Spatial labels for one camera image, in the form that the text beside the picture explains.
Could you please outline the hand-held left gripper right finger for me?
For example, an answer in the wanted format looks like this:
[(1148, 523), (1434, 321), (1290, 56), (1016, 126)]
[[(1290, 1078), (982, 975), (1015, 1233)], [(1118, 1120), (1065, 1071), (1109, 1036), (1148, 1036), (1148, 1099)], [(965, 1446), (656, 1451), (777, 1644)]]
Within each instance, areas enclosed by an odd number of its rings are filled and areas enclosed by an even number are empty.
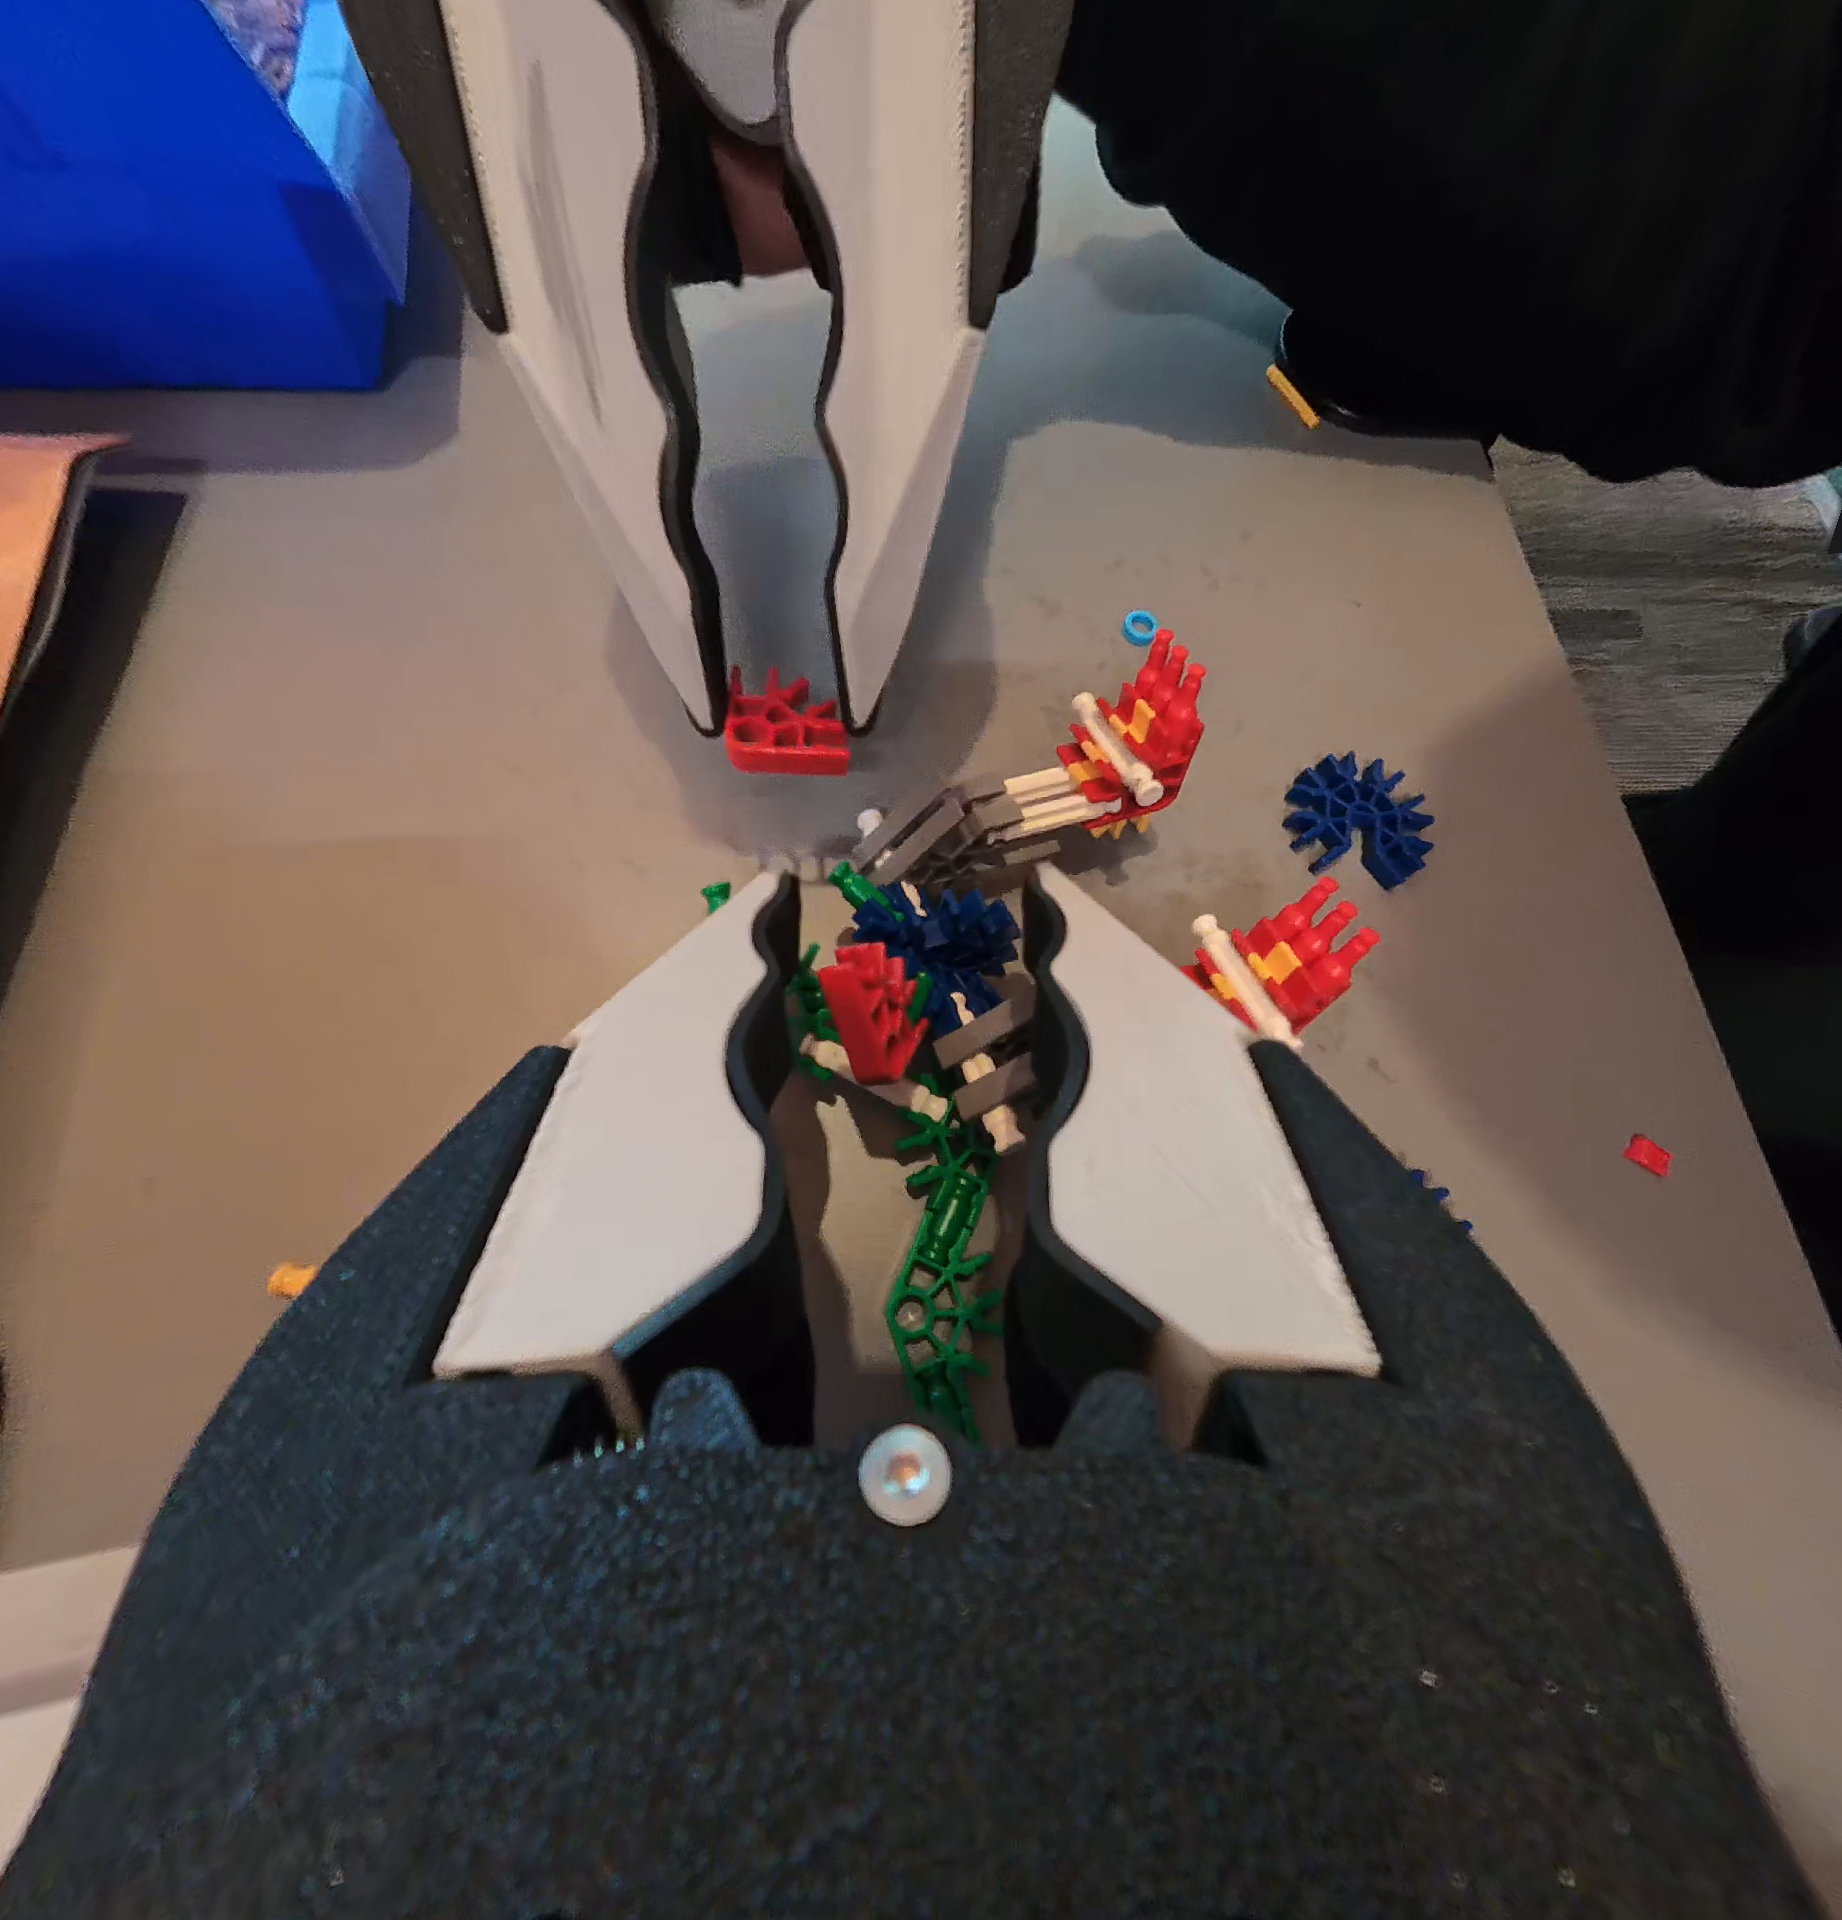
[(1048, 1374), (1378, 1378), (1246, 1026), (1056, 869), (1025, 888), (1020, 928), (1045, 1115), (1016, 1315)]

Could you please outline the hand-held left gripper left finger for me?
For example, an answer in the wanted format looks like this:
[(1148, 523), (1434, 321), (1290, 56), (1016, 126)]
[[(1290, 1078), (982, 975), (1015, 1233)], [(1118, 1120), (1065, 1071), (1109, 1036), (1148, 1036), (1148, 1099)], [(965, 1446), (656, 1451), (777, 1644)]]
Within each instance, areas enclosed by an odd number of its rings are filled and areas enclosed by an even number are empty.
[(435, 1378), (625, 1368), (760, 1243), (772, 1097), (737, 1036), (793, 943), (797, 878), (758, 877), (583, 1019)]

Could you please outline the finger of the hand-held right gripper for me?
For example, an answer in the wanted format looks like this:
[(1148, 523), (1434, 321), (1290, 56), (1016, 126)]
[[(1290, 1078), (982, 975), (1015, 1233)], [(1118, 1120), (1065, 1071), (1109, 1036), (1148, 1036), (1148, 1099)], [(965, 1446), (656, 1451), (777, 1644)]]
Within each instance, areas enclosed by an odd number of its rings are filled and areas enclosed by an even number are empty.
[(667, 266), (643, 242), (656, 59), (625, 2), (444, 2), (501, 350), (693, 727), (722, 734), (728, 663), (697, 530), (698, 422)]
[(793, 2), (783, 142), (832, 278), (839, 706), (866, 734), (908, 636), (982, 359), (970, 321), (973, 8)]

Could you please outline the multicolour toy construction model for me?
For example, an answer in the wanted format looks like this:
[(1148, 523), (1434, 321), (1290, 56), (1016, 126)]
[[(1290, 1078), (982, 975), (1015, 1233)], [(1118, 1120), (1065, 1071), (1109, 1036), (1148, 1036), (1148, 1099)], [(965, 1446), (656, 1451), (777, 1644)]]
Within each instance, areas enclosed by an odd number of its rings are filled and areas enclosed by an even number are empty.
[(832, 953), (803, 953), (787, 988), (804, 1071), (910, 1117), (896, 1155), (919, 1224), (887, 1292), (887, 1339), (910, 1402), (965, 1441), (982, 1435), (982, 1343), (1003, 1325), (982, 1220), (1037, 1097), (1012, 898), (1079, 837), (1145, 830), (1204, 735), (1191, 648), (1148, 612), (1124, 614), (1124, 641), (1141, 648), (1135, 674), (1112, 699), (1074, 697), (1051, 766), (859, 815), (854, 852), (811, 866), (849, 918)]

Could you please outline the red fan-shaped toy connector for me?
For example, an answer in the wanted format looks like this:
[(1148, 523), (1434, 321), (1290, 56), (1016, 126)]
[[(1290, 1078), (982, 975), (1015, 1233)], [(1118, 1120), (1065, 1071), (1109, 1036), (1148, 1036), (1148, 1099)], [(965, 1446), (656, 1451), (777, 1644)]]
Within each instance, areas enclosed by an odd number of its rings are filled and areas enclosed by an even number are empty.
[(846, 775), (854, 766), (839, 699), (811, 699), (808, 678), (787, 684), (781, 669), (769, 669), (760, 688), (747, 688), (732, 667), (722, 744), (750, 775)]

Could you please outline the person's right hand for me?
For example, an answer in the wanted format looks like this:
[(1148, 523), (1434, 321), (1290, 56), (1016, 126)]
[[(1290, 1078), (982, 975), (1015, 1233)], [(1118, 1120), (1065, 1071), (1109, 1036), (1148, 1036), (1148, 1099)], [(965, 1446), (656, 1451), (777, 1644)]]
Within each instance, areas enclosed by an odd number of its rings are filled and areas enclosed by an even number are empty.
[(739, 273), (777, 278), (808, 270), (811, 282), (832, 293), (832, 266), (811, 209), (787, 167), (783, 148), (713, 127), (709, 153)]

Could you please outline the red yellow toy leg assembly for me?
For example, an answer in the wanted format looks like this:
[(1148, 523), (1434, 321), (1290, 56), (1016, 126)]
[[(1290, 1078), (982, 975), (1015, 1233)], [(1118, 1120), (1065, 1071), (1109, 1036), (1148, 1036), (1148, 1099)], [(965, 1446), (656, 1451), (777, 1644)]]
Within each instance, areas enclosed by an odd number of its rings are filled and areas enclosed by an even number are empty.
[(1300, 1045), (1305, 1028), (1346, 988), (1358, 960), (1381, 943), (1372, 928), (1353, 932), (1353, 900), (1323, 877), (1296, 900), (1253, 928), (1198, 918), (1198, 950), (1183, 970), (1191, 987), (1226, 1006), (1246, 1028)]

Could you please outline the blue plastic bin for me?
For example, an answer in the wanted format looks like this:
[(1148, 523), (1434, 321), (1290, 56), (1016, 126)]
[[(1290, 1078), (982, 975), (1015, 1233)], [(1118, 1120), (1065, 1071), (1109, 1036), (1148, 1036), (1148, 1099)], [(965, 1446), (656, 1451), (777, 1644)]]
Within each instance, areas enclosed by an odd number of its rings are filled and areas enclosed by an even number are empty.
[(0, 388), (367, 392), (409, 179), (340, 2), (0, 2)]

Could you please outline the blue snowflake toy connector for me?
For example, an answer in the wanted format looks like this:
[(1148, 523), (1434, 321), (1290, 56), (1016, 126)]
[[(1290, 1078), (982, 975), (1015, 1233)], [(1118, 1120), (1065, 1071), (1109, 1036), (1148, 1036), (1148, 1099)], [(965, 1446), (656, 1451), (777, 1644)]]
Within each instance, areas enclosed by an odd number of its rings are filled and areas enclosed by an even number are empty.
[(1401, 796), (1406, 772), (1381, 760), (1327, 753), (1300, 768), (1284, 789), (1290, 851), (1307, 859), (1307, 873), (1323, 877), (1341, 859), (1358, 852), (1370, 878), (1384, 891), (1401, 888), (1424, 873), (1434, 817), (1424, 796)]

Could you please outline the orange printed plastic bag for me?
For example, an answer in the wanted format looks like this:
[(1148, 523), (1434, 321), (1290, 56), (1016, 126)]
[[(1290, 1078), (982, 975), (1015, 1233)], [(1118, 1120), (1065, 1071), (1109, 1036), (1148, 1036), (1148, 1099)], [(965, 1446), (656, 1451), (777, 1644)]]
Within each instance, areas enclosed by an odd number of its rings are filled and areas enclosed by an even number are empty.
[(121, 452), (0, 433), (0, 1006), (186, 508)]

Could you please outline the person's dark clothed legs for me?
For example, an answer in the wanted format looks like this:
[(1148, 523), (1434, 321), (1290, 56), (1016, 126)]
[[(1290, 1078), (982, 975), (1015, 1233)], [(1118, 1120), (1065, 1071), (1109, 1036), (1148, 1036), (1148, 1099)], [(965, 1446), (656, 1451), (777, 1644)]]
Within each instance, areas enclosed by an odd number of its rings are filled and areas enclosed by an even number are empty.
[(1842, 1343), (1842, 603), (1698, 782), (1626, 811)]

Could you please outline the white instruction leaflet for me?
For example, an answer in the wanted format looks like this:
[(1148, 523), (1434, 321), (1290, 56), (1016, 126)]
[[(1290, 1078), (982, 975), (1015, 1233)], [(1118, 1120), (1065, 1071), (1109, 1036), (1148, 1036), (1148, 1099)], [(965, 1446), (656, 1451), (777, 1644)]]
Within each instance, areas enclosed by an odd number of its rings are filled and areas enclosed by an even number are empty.
[(70, 1739), (138, 1547), (0, 1572), (0, 1872)]

